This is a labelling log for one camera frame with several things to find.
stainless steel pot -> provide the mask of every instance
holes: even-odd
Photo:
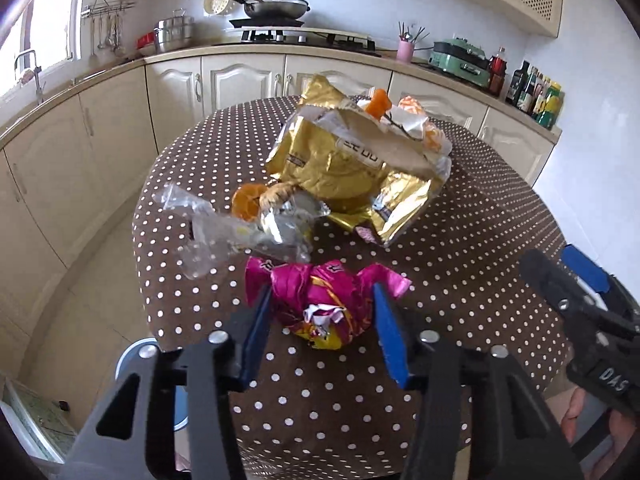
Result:
[[[244,5],[249,18],[290,18],[297,20],[310,11],[306,0],[233,0]]]
[[[183,9],[176,9],[172,18],[157,22],[154,28],[156,52],[164,54],[191,46],[194,40],[193,22],[193,16],[185,16]]]

human hand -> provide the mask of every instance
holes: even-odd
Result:
[[[586,396],[587,392],[585,390],[582,388],[576,388],[571,397],[571,401],[569,402],[569,409],[566,411],[566,414],[562,418],[562,422],[560,424],[562,433],[564,433],[564,436],[571,444],[575,440],[577,419],[584,408],[584,399]],[[613,440],[613,447],[596,463],[591,471],[585,472],[586,480],[598,480],[599,478],[602,478],[604,473],[606,473],[618,459],[620,453],[625,449],[626,444],[631,440],[635,431],[636,425],[633,420],[622,415],[620,412],[611,412],[611,416],[609,418],[609,433]]]

pink cup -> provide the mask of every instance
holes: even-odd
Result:
[[[411,60],[414,58],[414,48],[415,45],[410,41],[400,41],[396,59],[404,63],[411,63]]]

metal screw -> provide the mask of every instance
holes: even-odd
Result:
[[[224,330],[215,330],[209,334],[209,342],[214,345],[219,345],[229,339],[229,334]]]
[[[602,346],[609,346],[609,339],[602,332],[596,332],[596,341]]]
[[[143,359],[149,359],[158,353],[158,347],[156,345],[144,345],[138,350],[138,355]]]
[[[420,332],[420,341],[429,344],[437,343],[440,341],[440,334],[435,330],[423,330]]]
[[[504,359],[509,355],[509,351],[506,346],[503,345],[495,345],[491,347],[491,355],[497,357],[498,359]]]

faucet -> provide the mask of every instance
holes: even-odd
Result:
[[[25,69],[21,74],[20,74],[20,83],[22,85],[26,85],[29,81],[31,81],[31,79],[36,79],[36,100],[38,102],[39,105],[41,105],[44,102],[44,96],[42,93],[42,86],[40,86],[40,77],[38,76],[40,74],[40,72],[42,72],[42,67],[38,66],[38,60],[36,58],[36,51],[32,48],[30,48],[29,50],[23,50],[20,54],[18,54],[15,57],[14,60],[14,73],[16,70],[18,70],[18,61],[20,60],[21,57],[24,56],[28,56],[29,54],[33,53],[33,64],[34,64],[34,68],[27,68]]]

